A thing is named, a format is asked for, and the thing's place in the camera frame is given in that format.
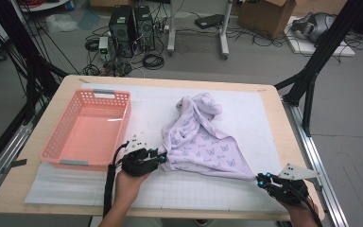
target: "gray floor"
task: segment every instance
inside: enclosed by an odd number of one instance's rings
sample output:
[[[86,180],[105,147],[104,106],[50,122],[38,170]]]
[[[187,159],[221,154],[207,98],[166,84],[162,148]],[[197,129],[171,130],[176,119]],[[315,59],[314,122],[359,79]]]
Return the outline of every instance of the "gray floor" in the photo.
[[[49,10],[46,14],[63,12]],[[85,9],[69,12],[83,29],[53,34],[52,38],[79,71],[86,64],[84,38],[92,30],[105,26],[108,19],[97,18]],[[180,23],[192,25],[193,19]],[[59,68],[75,70],[43,36],[51,60]],[[144,70],[145,78],[190,79],[237,83],[275,84],[298,73],[308,58],[292,54],[288,44],[263,47],[243,35],[229,39],[230,57],[220,55],[217,37],[198,34],[177,36],[176,53],[172,58],[164,52],[164,68]],[[328,61],[317,80],[311,131],[350,226],[363,226],[363,50],[355,50],[354,58],[341,63]],[[141,78],[135,70],[130,74]],[[287,89],[280,91],[283,95]],[[0,134],[25,103],[21,84],[10,61],[0,61]],[[0,226],[88,226],[89,217],[0,215]],[[166,220],[164,226],[194,226],[191,220]],[[252,226],[275,226],[272,222],[255,222]]]

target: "towel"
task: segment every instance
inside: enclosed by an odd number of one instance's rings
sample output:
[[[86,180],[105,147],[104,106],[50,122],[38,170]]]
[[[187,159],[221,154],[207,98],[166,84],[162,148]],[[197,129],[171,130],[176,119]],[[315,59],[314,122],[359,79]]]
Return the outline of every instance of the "towel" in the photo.
[[[222,114],[222,107],[210,94],[185,96],[176,105],[180,118],[164,126],[164,142],[159,151],[167,152],[165,171],[185,170],[204,175],[255,179],[236,140],[217,129],[211,121]]]

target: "pink plastic basket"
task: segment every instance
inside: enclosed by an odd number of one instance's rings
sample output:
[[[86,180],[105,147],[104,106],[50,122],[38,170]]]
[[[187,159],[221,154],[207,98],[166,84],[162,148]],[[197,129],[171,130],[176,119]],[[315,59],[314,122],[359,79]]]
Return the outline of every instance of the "pink plastic basket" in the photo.
[[[106,171],[123,143],[130,113],[129,92],[76,90],[41,160],[59,168]]]

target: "person's arm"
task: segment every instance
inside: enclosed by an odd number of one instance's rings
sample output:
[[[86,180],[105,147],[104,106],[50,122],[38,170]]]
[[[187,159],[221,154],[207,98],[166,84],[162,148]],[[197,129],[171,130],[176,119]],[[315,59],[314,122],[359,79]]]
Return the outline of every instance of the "person's arm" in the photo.
[[[131,177],[124,171],[116,176],[115,196],[111,210],[98,227],[120,227],[126,214],[138,196],[141,183],[149,176]]]
[[[278,202],[287,210],[290,215],[290,222],[294,227],[318,227],[314,216],[306,207],[289,205],[281,201]],[[313,205],[315,212],[318,213],[318,206],[316,204]]]

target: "aluminum extrusion bar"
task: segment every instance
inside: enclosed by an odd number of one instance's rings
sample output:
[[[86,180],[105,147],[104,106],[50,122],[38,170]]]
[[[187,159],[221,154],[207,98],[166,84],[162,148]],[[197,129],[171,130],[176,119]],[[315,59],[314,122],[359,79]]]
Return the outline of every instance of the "aluminum extrusion bar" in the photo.
[[[341,209],[341,206],[337,200],[335,191],[333,190],[331,182],[329,181],[328,174],[323,167],[323,163],[320,159],[317,148],[315,147],[314,140],[306,135],[306,132],[302,127],[303,115],[300,111],[300,108],[289,105],[289,110],[291,111],[291,114],[294,118],[294,123],[299,136],[302,139],[301,142],[306,153],[307,161],[309,165],[311,165],[310,167],[312,167],[312,169],[320,173],[316,183],[321,186],[320,193],[324,198],[324,202],[326,203],[332,221],[336,227],[348,227],[349,224],[347,223],[343,210]]]
[[[175,16],[173,0],[170,0],[170,23],[169,23],[169,39],[167,41],[167,52],[169,56],[173,56],[175,51],[175,41],[176,41],[176,26],[175,26]]]
[[[222,47],[222,55],[224,60],[227,60],[229,58],[229,46],[228,46],[226,31],[228,29],[232,6],[233,6],[233,1],[228,0],[228,3],[226,5],[225,17],[223,19],[223,25],[221,26],[221,29],[219,31],[220,45]]]
[[[35,113],[41,112],[43,112],[43,106],[38,103],[36,105]],[[40,117],[41,116],[39,114],[36,114],[30,121],[27,122],[27,124],[21,125],[0,153],[0,181],[5,177],[8,170],[10,170],[12,162],[17,158],[23,146],[26,144],[28,137],[37,125]]]

